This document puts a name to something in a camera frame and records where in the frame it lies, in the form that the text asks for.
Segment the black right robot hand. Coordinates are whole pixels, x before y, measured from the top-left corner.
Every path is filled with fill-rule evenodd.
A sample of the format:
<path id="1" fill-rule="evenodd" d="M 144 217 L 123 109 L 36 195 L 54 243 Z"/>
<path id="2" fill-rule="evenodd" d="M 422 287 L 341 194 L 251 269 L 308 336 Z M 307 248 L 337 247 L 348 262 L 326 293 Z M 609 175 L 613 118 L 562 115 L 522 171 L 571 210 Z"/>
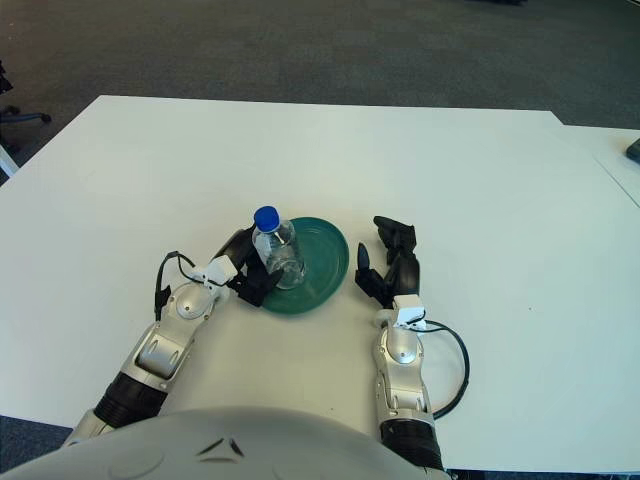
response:
<path id="1" fill-rule="evenodd" d="M 414 253 L 417 245 L 415 228 L 383 216 L 375 216 L 373 222 L 387 249 L 388 270 L 385 276 L 381 276 L 371 268 L 368 250 L 360 242 L 355 282 L 367 296 L 374 298 L 383 308 L 391 309 L 396 296 L 419 294 L 420 265 Z"/>

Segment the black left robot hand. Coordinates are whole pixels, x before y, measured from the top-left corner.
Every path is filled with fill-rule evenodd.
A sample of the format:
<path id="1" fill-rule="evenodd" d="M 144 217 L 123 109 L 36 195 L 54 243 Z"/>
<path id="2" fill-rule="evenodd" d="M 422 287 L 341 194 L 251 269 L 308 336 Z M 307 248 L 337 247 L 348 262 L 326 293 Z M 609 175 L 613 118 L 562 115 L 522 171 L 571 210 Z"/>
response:
<path id="1" fill-rule="evenodd" d="M 276 288 L 283 271 L 267 271 L 253 244 L 254 230 L 254 225 L 238 230 L 216 256 L 226 255 L 237 270 L 237 274 L 226 285 L 234 290 L 241 300 L 261 307 L 268 294 Z"/>

